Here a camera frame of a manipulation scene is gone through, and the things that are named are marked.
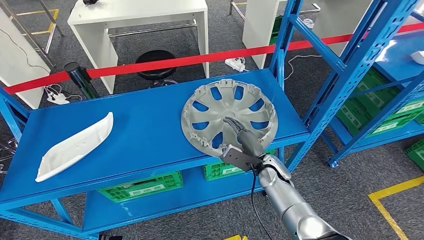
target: gray carpet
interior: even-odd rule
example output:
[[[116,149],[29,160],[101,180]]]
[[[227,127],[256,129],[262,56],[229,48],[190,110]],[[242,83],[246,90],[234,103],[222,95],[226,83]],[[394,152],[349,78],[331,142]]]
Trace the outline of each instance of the gray carpet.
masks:
[[[243,21],[235,12],[233,15],[228,15],[229,1],[206,1],[209,15],[209,52],[244,48],[241,40]],[[92,67],[66,23],[74,2],[73,0],[45,0],[50,9],[60,9],[57,22],[66,35],[62,38],[56,35],[54,38],[49,54],[57,64],[57,67],[52,69],[53,72],[62,71],[63,66],[71,61],[76,61],[87,68]],[[9,3],[17,13],[41,10],[37,0],[9,0]],[[245,11],[245,6],[241,5],[240,8],[243,12]],[[302,18],[315,19],[314,15],[303,15]],[[49,26],[47,17],[42,14],[25,16],[22,21],[33,32],[43,31]],[[151,26],[111,29],[111,32],[148,27]],[[46,34],[36,36],[43,45],[47,42],[47,37]],[[294,41],[301,39],[298,33],[294,34]],[[133,63],[140,54],[153,49],[165,49],[178,57],[199,54],[194,29],[120,37],[115,38],[113,44],[119,56],[119,64]],[[295,55],[316,54],[313,49],[291,51],[288,53],[287,60]],[[316,57],[296,59],[292,64],[294,73],[286,81],[285,91],[295,109],[303,116],[330,69],[323,59]],[[246,68],[256,69],[250,57],[246,58]],[[211,76],[230,73],[234,71],[223,62],[210,64]],[[201,78],[204,78],[201,65],[179,67],[172,76],[172,79],[177,82]],[[71,82],[64,82],[61,85],[68,92],[78,93],[78,89]],[[94,80],[94,86],[102,96],[107,95],[106,88],[99,79]],[[136,74],[117,76],[115,93],[145,89],[149,86],[148,82],[138,78]],[[41,105],[48,106],[50,103],[43,100]],[[327,132],[332,139],[335,139],[330,131]],[[3,119],[0,122],[0,134],[2,139],[11,137]],[[328,167],[326,159],[331,152],[319,139],[295,170],[293,181],[306,201],[323,219],[353,239],[399,239],[371,203],[368,194],[423,175],[423,172],[403,153],[403,149],[418,139],[420,136],[351,154],[345,157],[340,167],[336,169]],[[286,159],[293,149],[294,146],[285,148]],[[424,214],[423,207],[420,205],[422,195],[423,186],[419,186],[381,200],[411,240],[423,239],[422,236],[424,236],[422,227]],[[84,194],[65,197],[62,200],[74,222],[81,226]],[[254,200],[273,239],[288,239],[268,199],[260,193],[255,193]],[[27,208],[57,218],[49,202],[34,204]],[[237,234],[248,236],[250,240],[267,239],[253,212],[248,195],[112,229],[104,234],[122,235],[125,240],[220,240]],[[69,240],[74,238],[0,219],[0,239]]]

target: black stool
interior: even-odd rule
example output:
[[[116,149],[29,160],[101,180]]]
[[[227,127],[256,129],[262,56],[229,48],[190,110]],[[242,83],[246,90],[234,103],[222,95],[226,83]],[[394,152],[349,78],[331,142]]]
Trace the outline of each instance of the black stool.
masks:
[[[137,60],[135,61],[135,63],[139,64],[139,63],[147,63],[147,62],[168,60],[168,59],[175,59],[175,56],[169,51],[152,50],[152,51],[145,52],[141,56],[139,56]],[[176,67],[170,67],[170,68],[156,69],[156,70],[149,70],[149,71],[139,71],[137,72],[137,74],[143,79],[153,81],[153,86],[156,87],[156,86],[176,84],[177,83],[176,81],[165,80],[165,78],[175,73],[176,70],[177,70]]]

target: shelf surface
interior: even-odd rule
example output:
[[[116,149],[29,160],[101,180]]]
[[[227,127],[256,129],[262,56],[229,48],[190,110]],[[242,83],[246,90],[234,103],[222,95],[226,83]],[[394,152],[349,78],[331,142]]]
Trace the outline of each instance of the shelf surface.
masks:
[[[246,195],[251,192],[253,180],[249,171],[206,181],[201,166],[183,170],[182,177],[182,188],[122,203],[114,203],[95,190],[88,192],[83,230],[98,233],[110,225],[123,226]]]
[[[329,125],[344,145],[348,144],[349,141],[352,140],[352,135],[349,133],[338,117],[334,117],[330,121]],[[424,133],[424,125],[421,125],[413,120],[401,128],[366,137],[355,146],[355,149],[365,149],[367,148],[365,146],[369,146],[370,148],[376,147],[422,133]]]
[[[415,62],[411,54],[423,50],[423,39],[424,31],[395,36],[373,66],[392,82],[417,76],[424,71],[424,65]]]
[[[117,177],[125,178],[132,174],[135,178],[142,173],[152,176],[164,166],[182,162],[191,164],[185,165],[185,168],[205,164],[199,163],[199,159],[215,162],[216,158],[204,155],[184,137],[181,112],[199,86],[222,78],[207,78],[31,111],[0,188],[0,205],[10,203],[11,199],[13,204],[17,204],[16,198],[29,203],[33,199],[29,197],[37,197],[34,202],[45,201],[47,193],[62,197],[95,190],[107,187],[106,184]],[[224,78],[254,84],[273,102],[279,128],[270,147],[299,143],[310,135],[268,69]],[[35,182],[42,156],[52,146],[104,118],[108,112],[113,112],[114,123],[109,137],[102,144],[63,172]]]

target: robotic arm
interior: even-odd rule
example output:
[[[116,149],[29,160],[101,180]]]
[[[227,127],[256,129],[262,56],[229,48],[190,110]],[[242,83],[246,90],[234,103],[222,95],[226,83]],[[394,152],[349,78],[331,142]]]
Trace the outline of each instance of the robotic arm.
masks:
[[[239,121],[226,117],[240,139],[242,150],[229,145],[220,158],[244,171],[252,170],[268,195],[292,240],[351,240],[321,219],[291,181],[289,170],[274,155],[265,154],[258,138]]]

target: yellow tape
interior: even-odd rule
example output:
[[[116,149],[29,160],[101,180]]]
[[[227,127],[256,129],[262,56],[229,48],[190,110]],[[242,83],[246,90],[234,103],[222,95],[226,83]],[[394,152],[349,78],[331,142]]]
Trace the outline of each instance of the yellow tape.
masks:
[[[48,10],[49,12],[53,12],[53,19],[56,20],[58,18],[59,15],[59,9],[55,8],[55,9],[50,9]],[[18,13],[16,14],[16,16],[24,16],[24,15],[30,15],[30,14],[42,14],[45,13],[45,11],[30,11],[30,12],[23,12],[23,13]],[[49,34],[52,32],[53,30],[53,22],[50,22],[50,25],[48,27],[47,31],[36,31],[36,32],[31,32],[31,35],[38,35],[38,34]]]
[[[412,180],[396,184],[394,186],[370,193],[368,195],[369,199],[371,199],[372,203],[375,205],[375,207],[377,207],[381,215],[383,215],[383,217],[386,219],[386,221],[394,230],[394,232],[399,236],[400,240],[408,240],[408,237],[405,235],[404,231],[402,231],[402,229],[399,227],[399,225],[396,223],[396,221],[393,219],[393,217],[385,209],[385,207],[379,200],[390,195],[402,192],[404,190],[416,187],[422,183],[424,183],[424,176],[420,176]]]

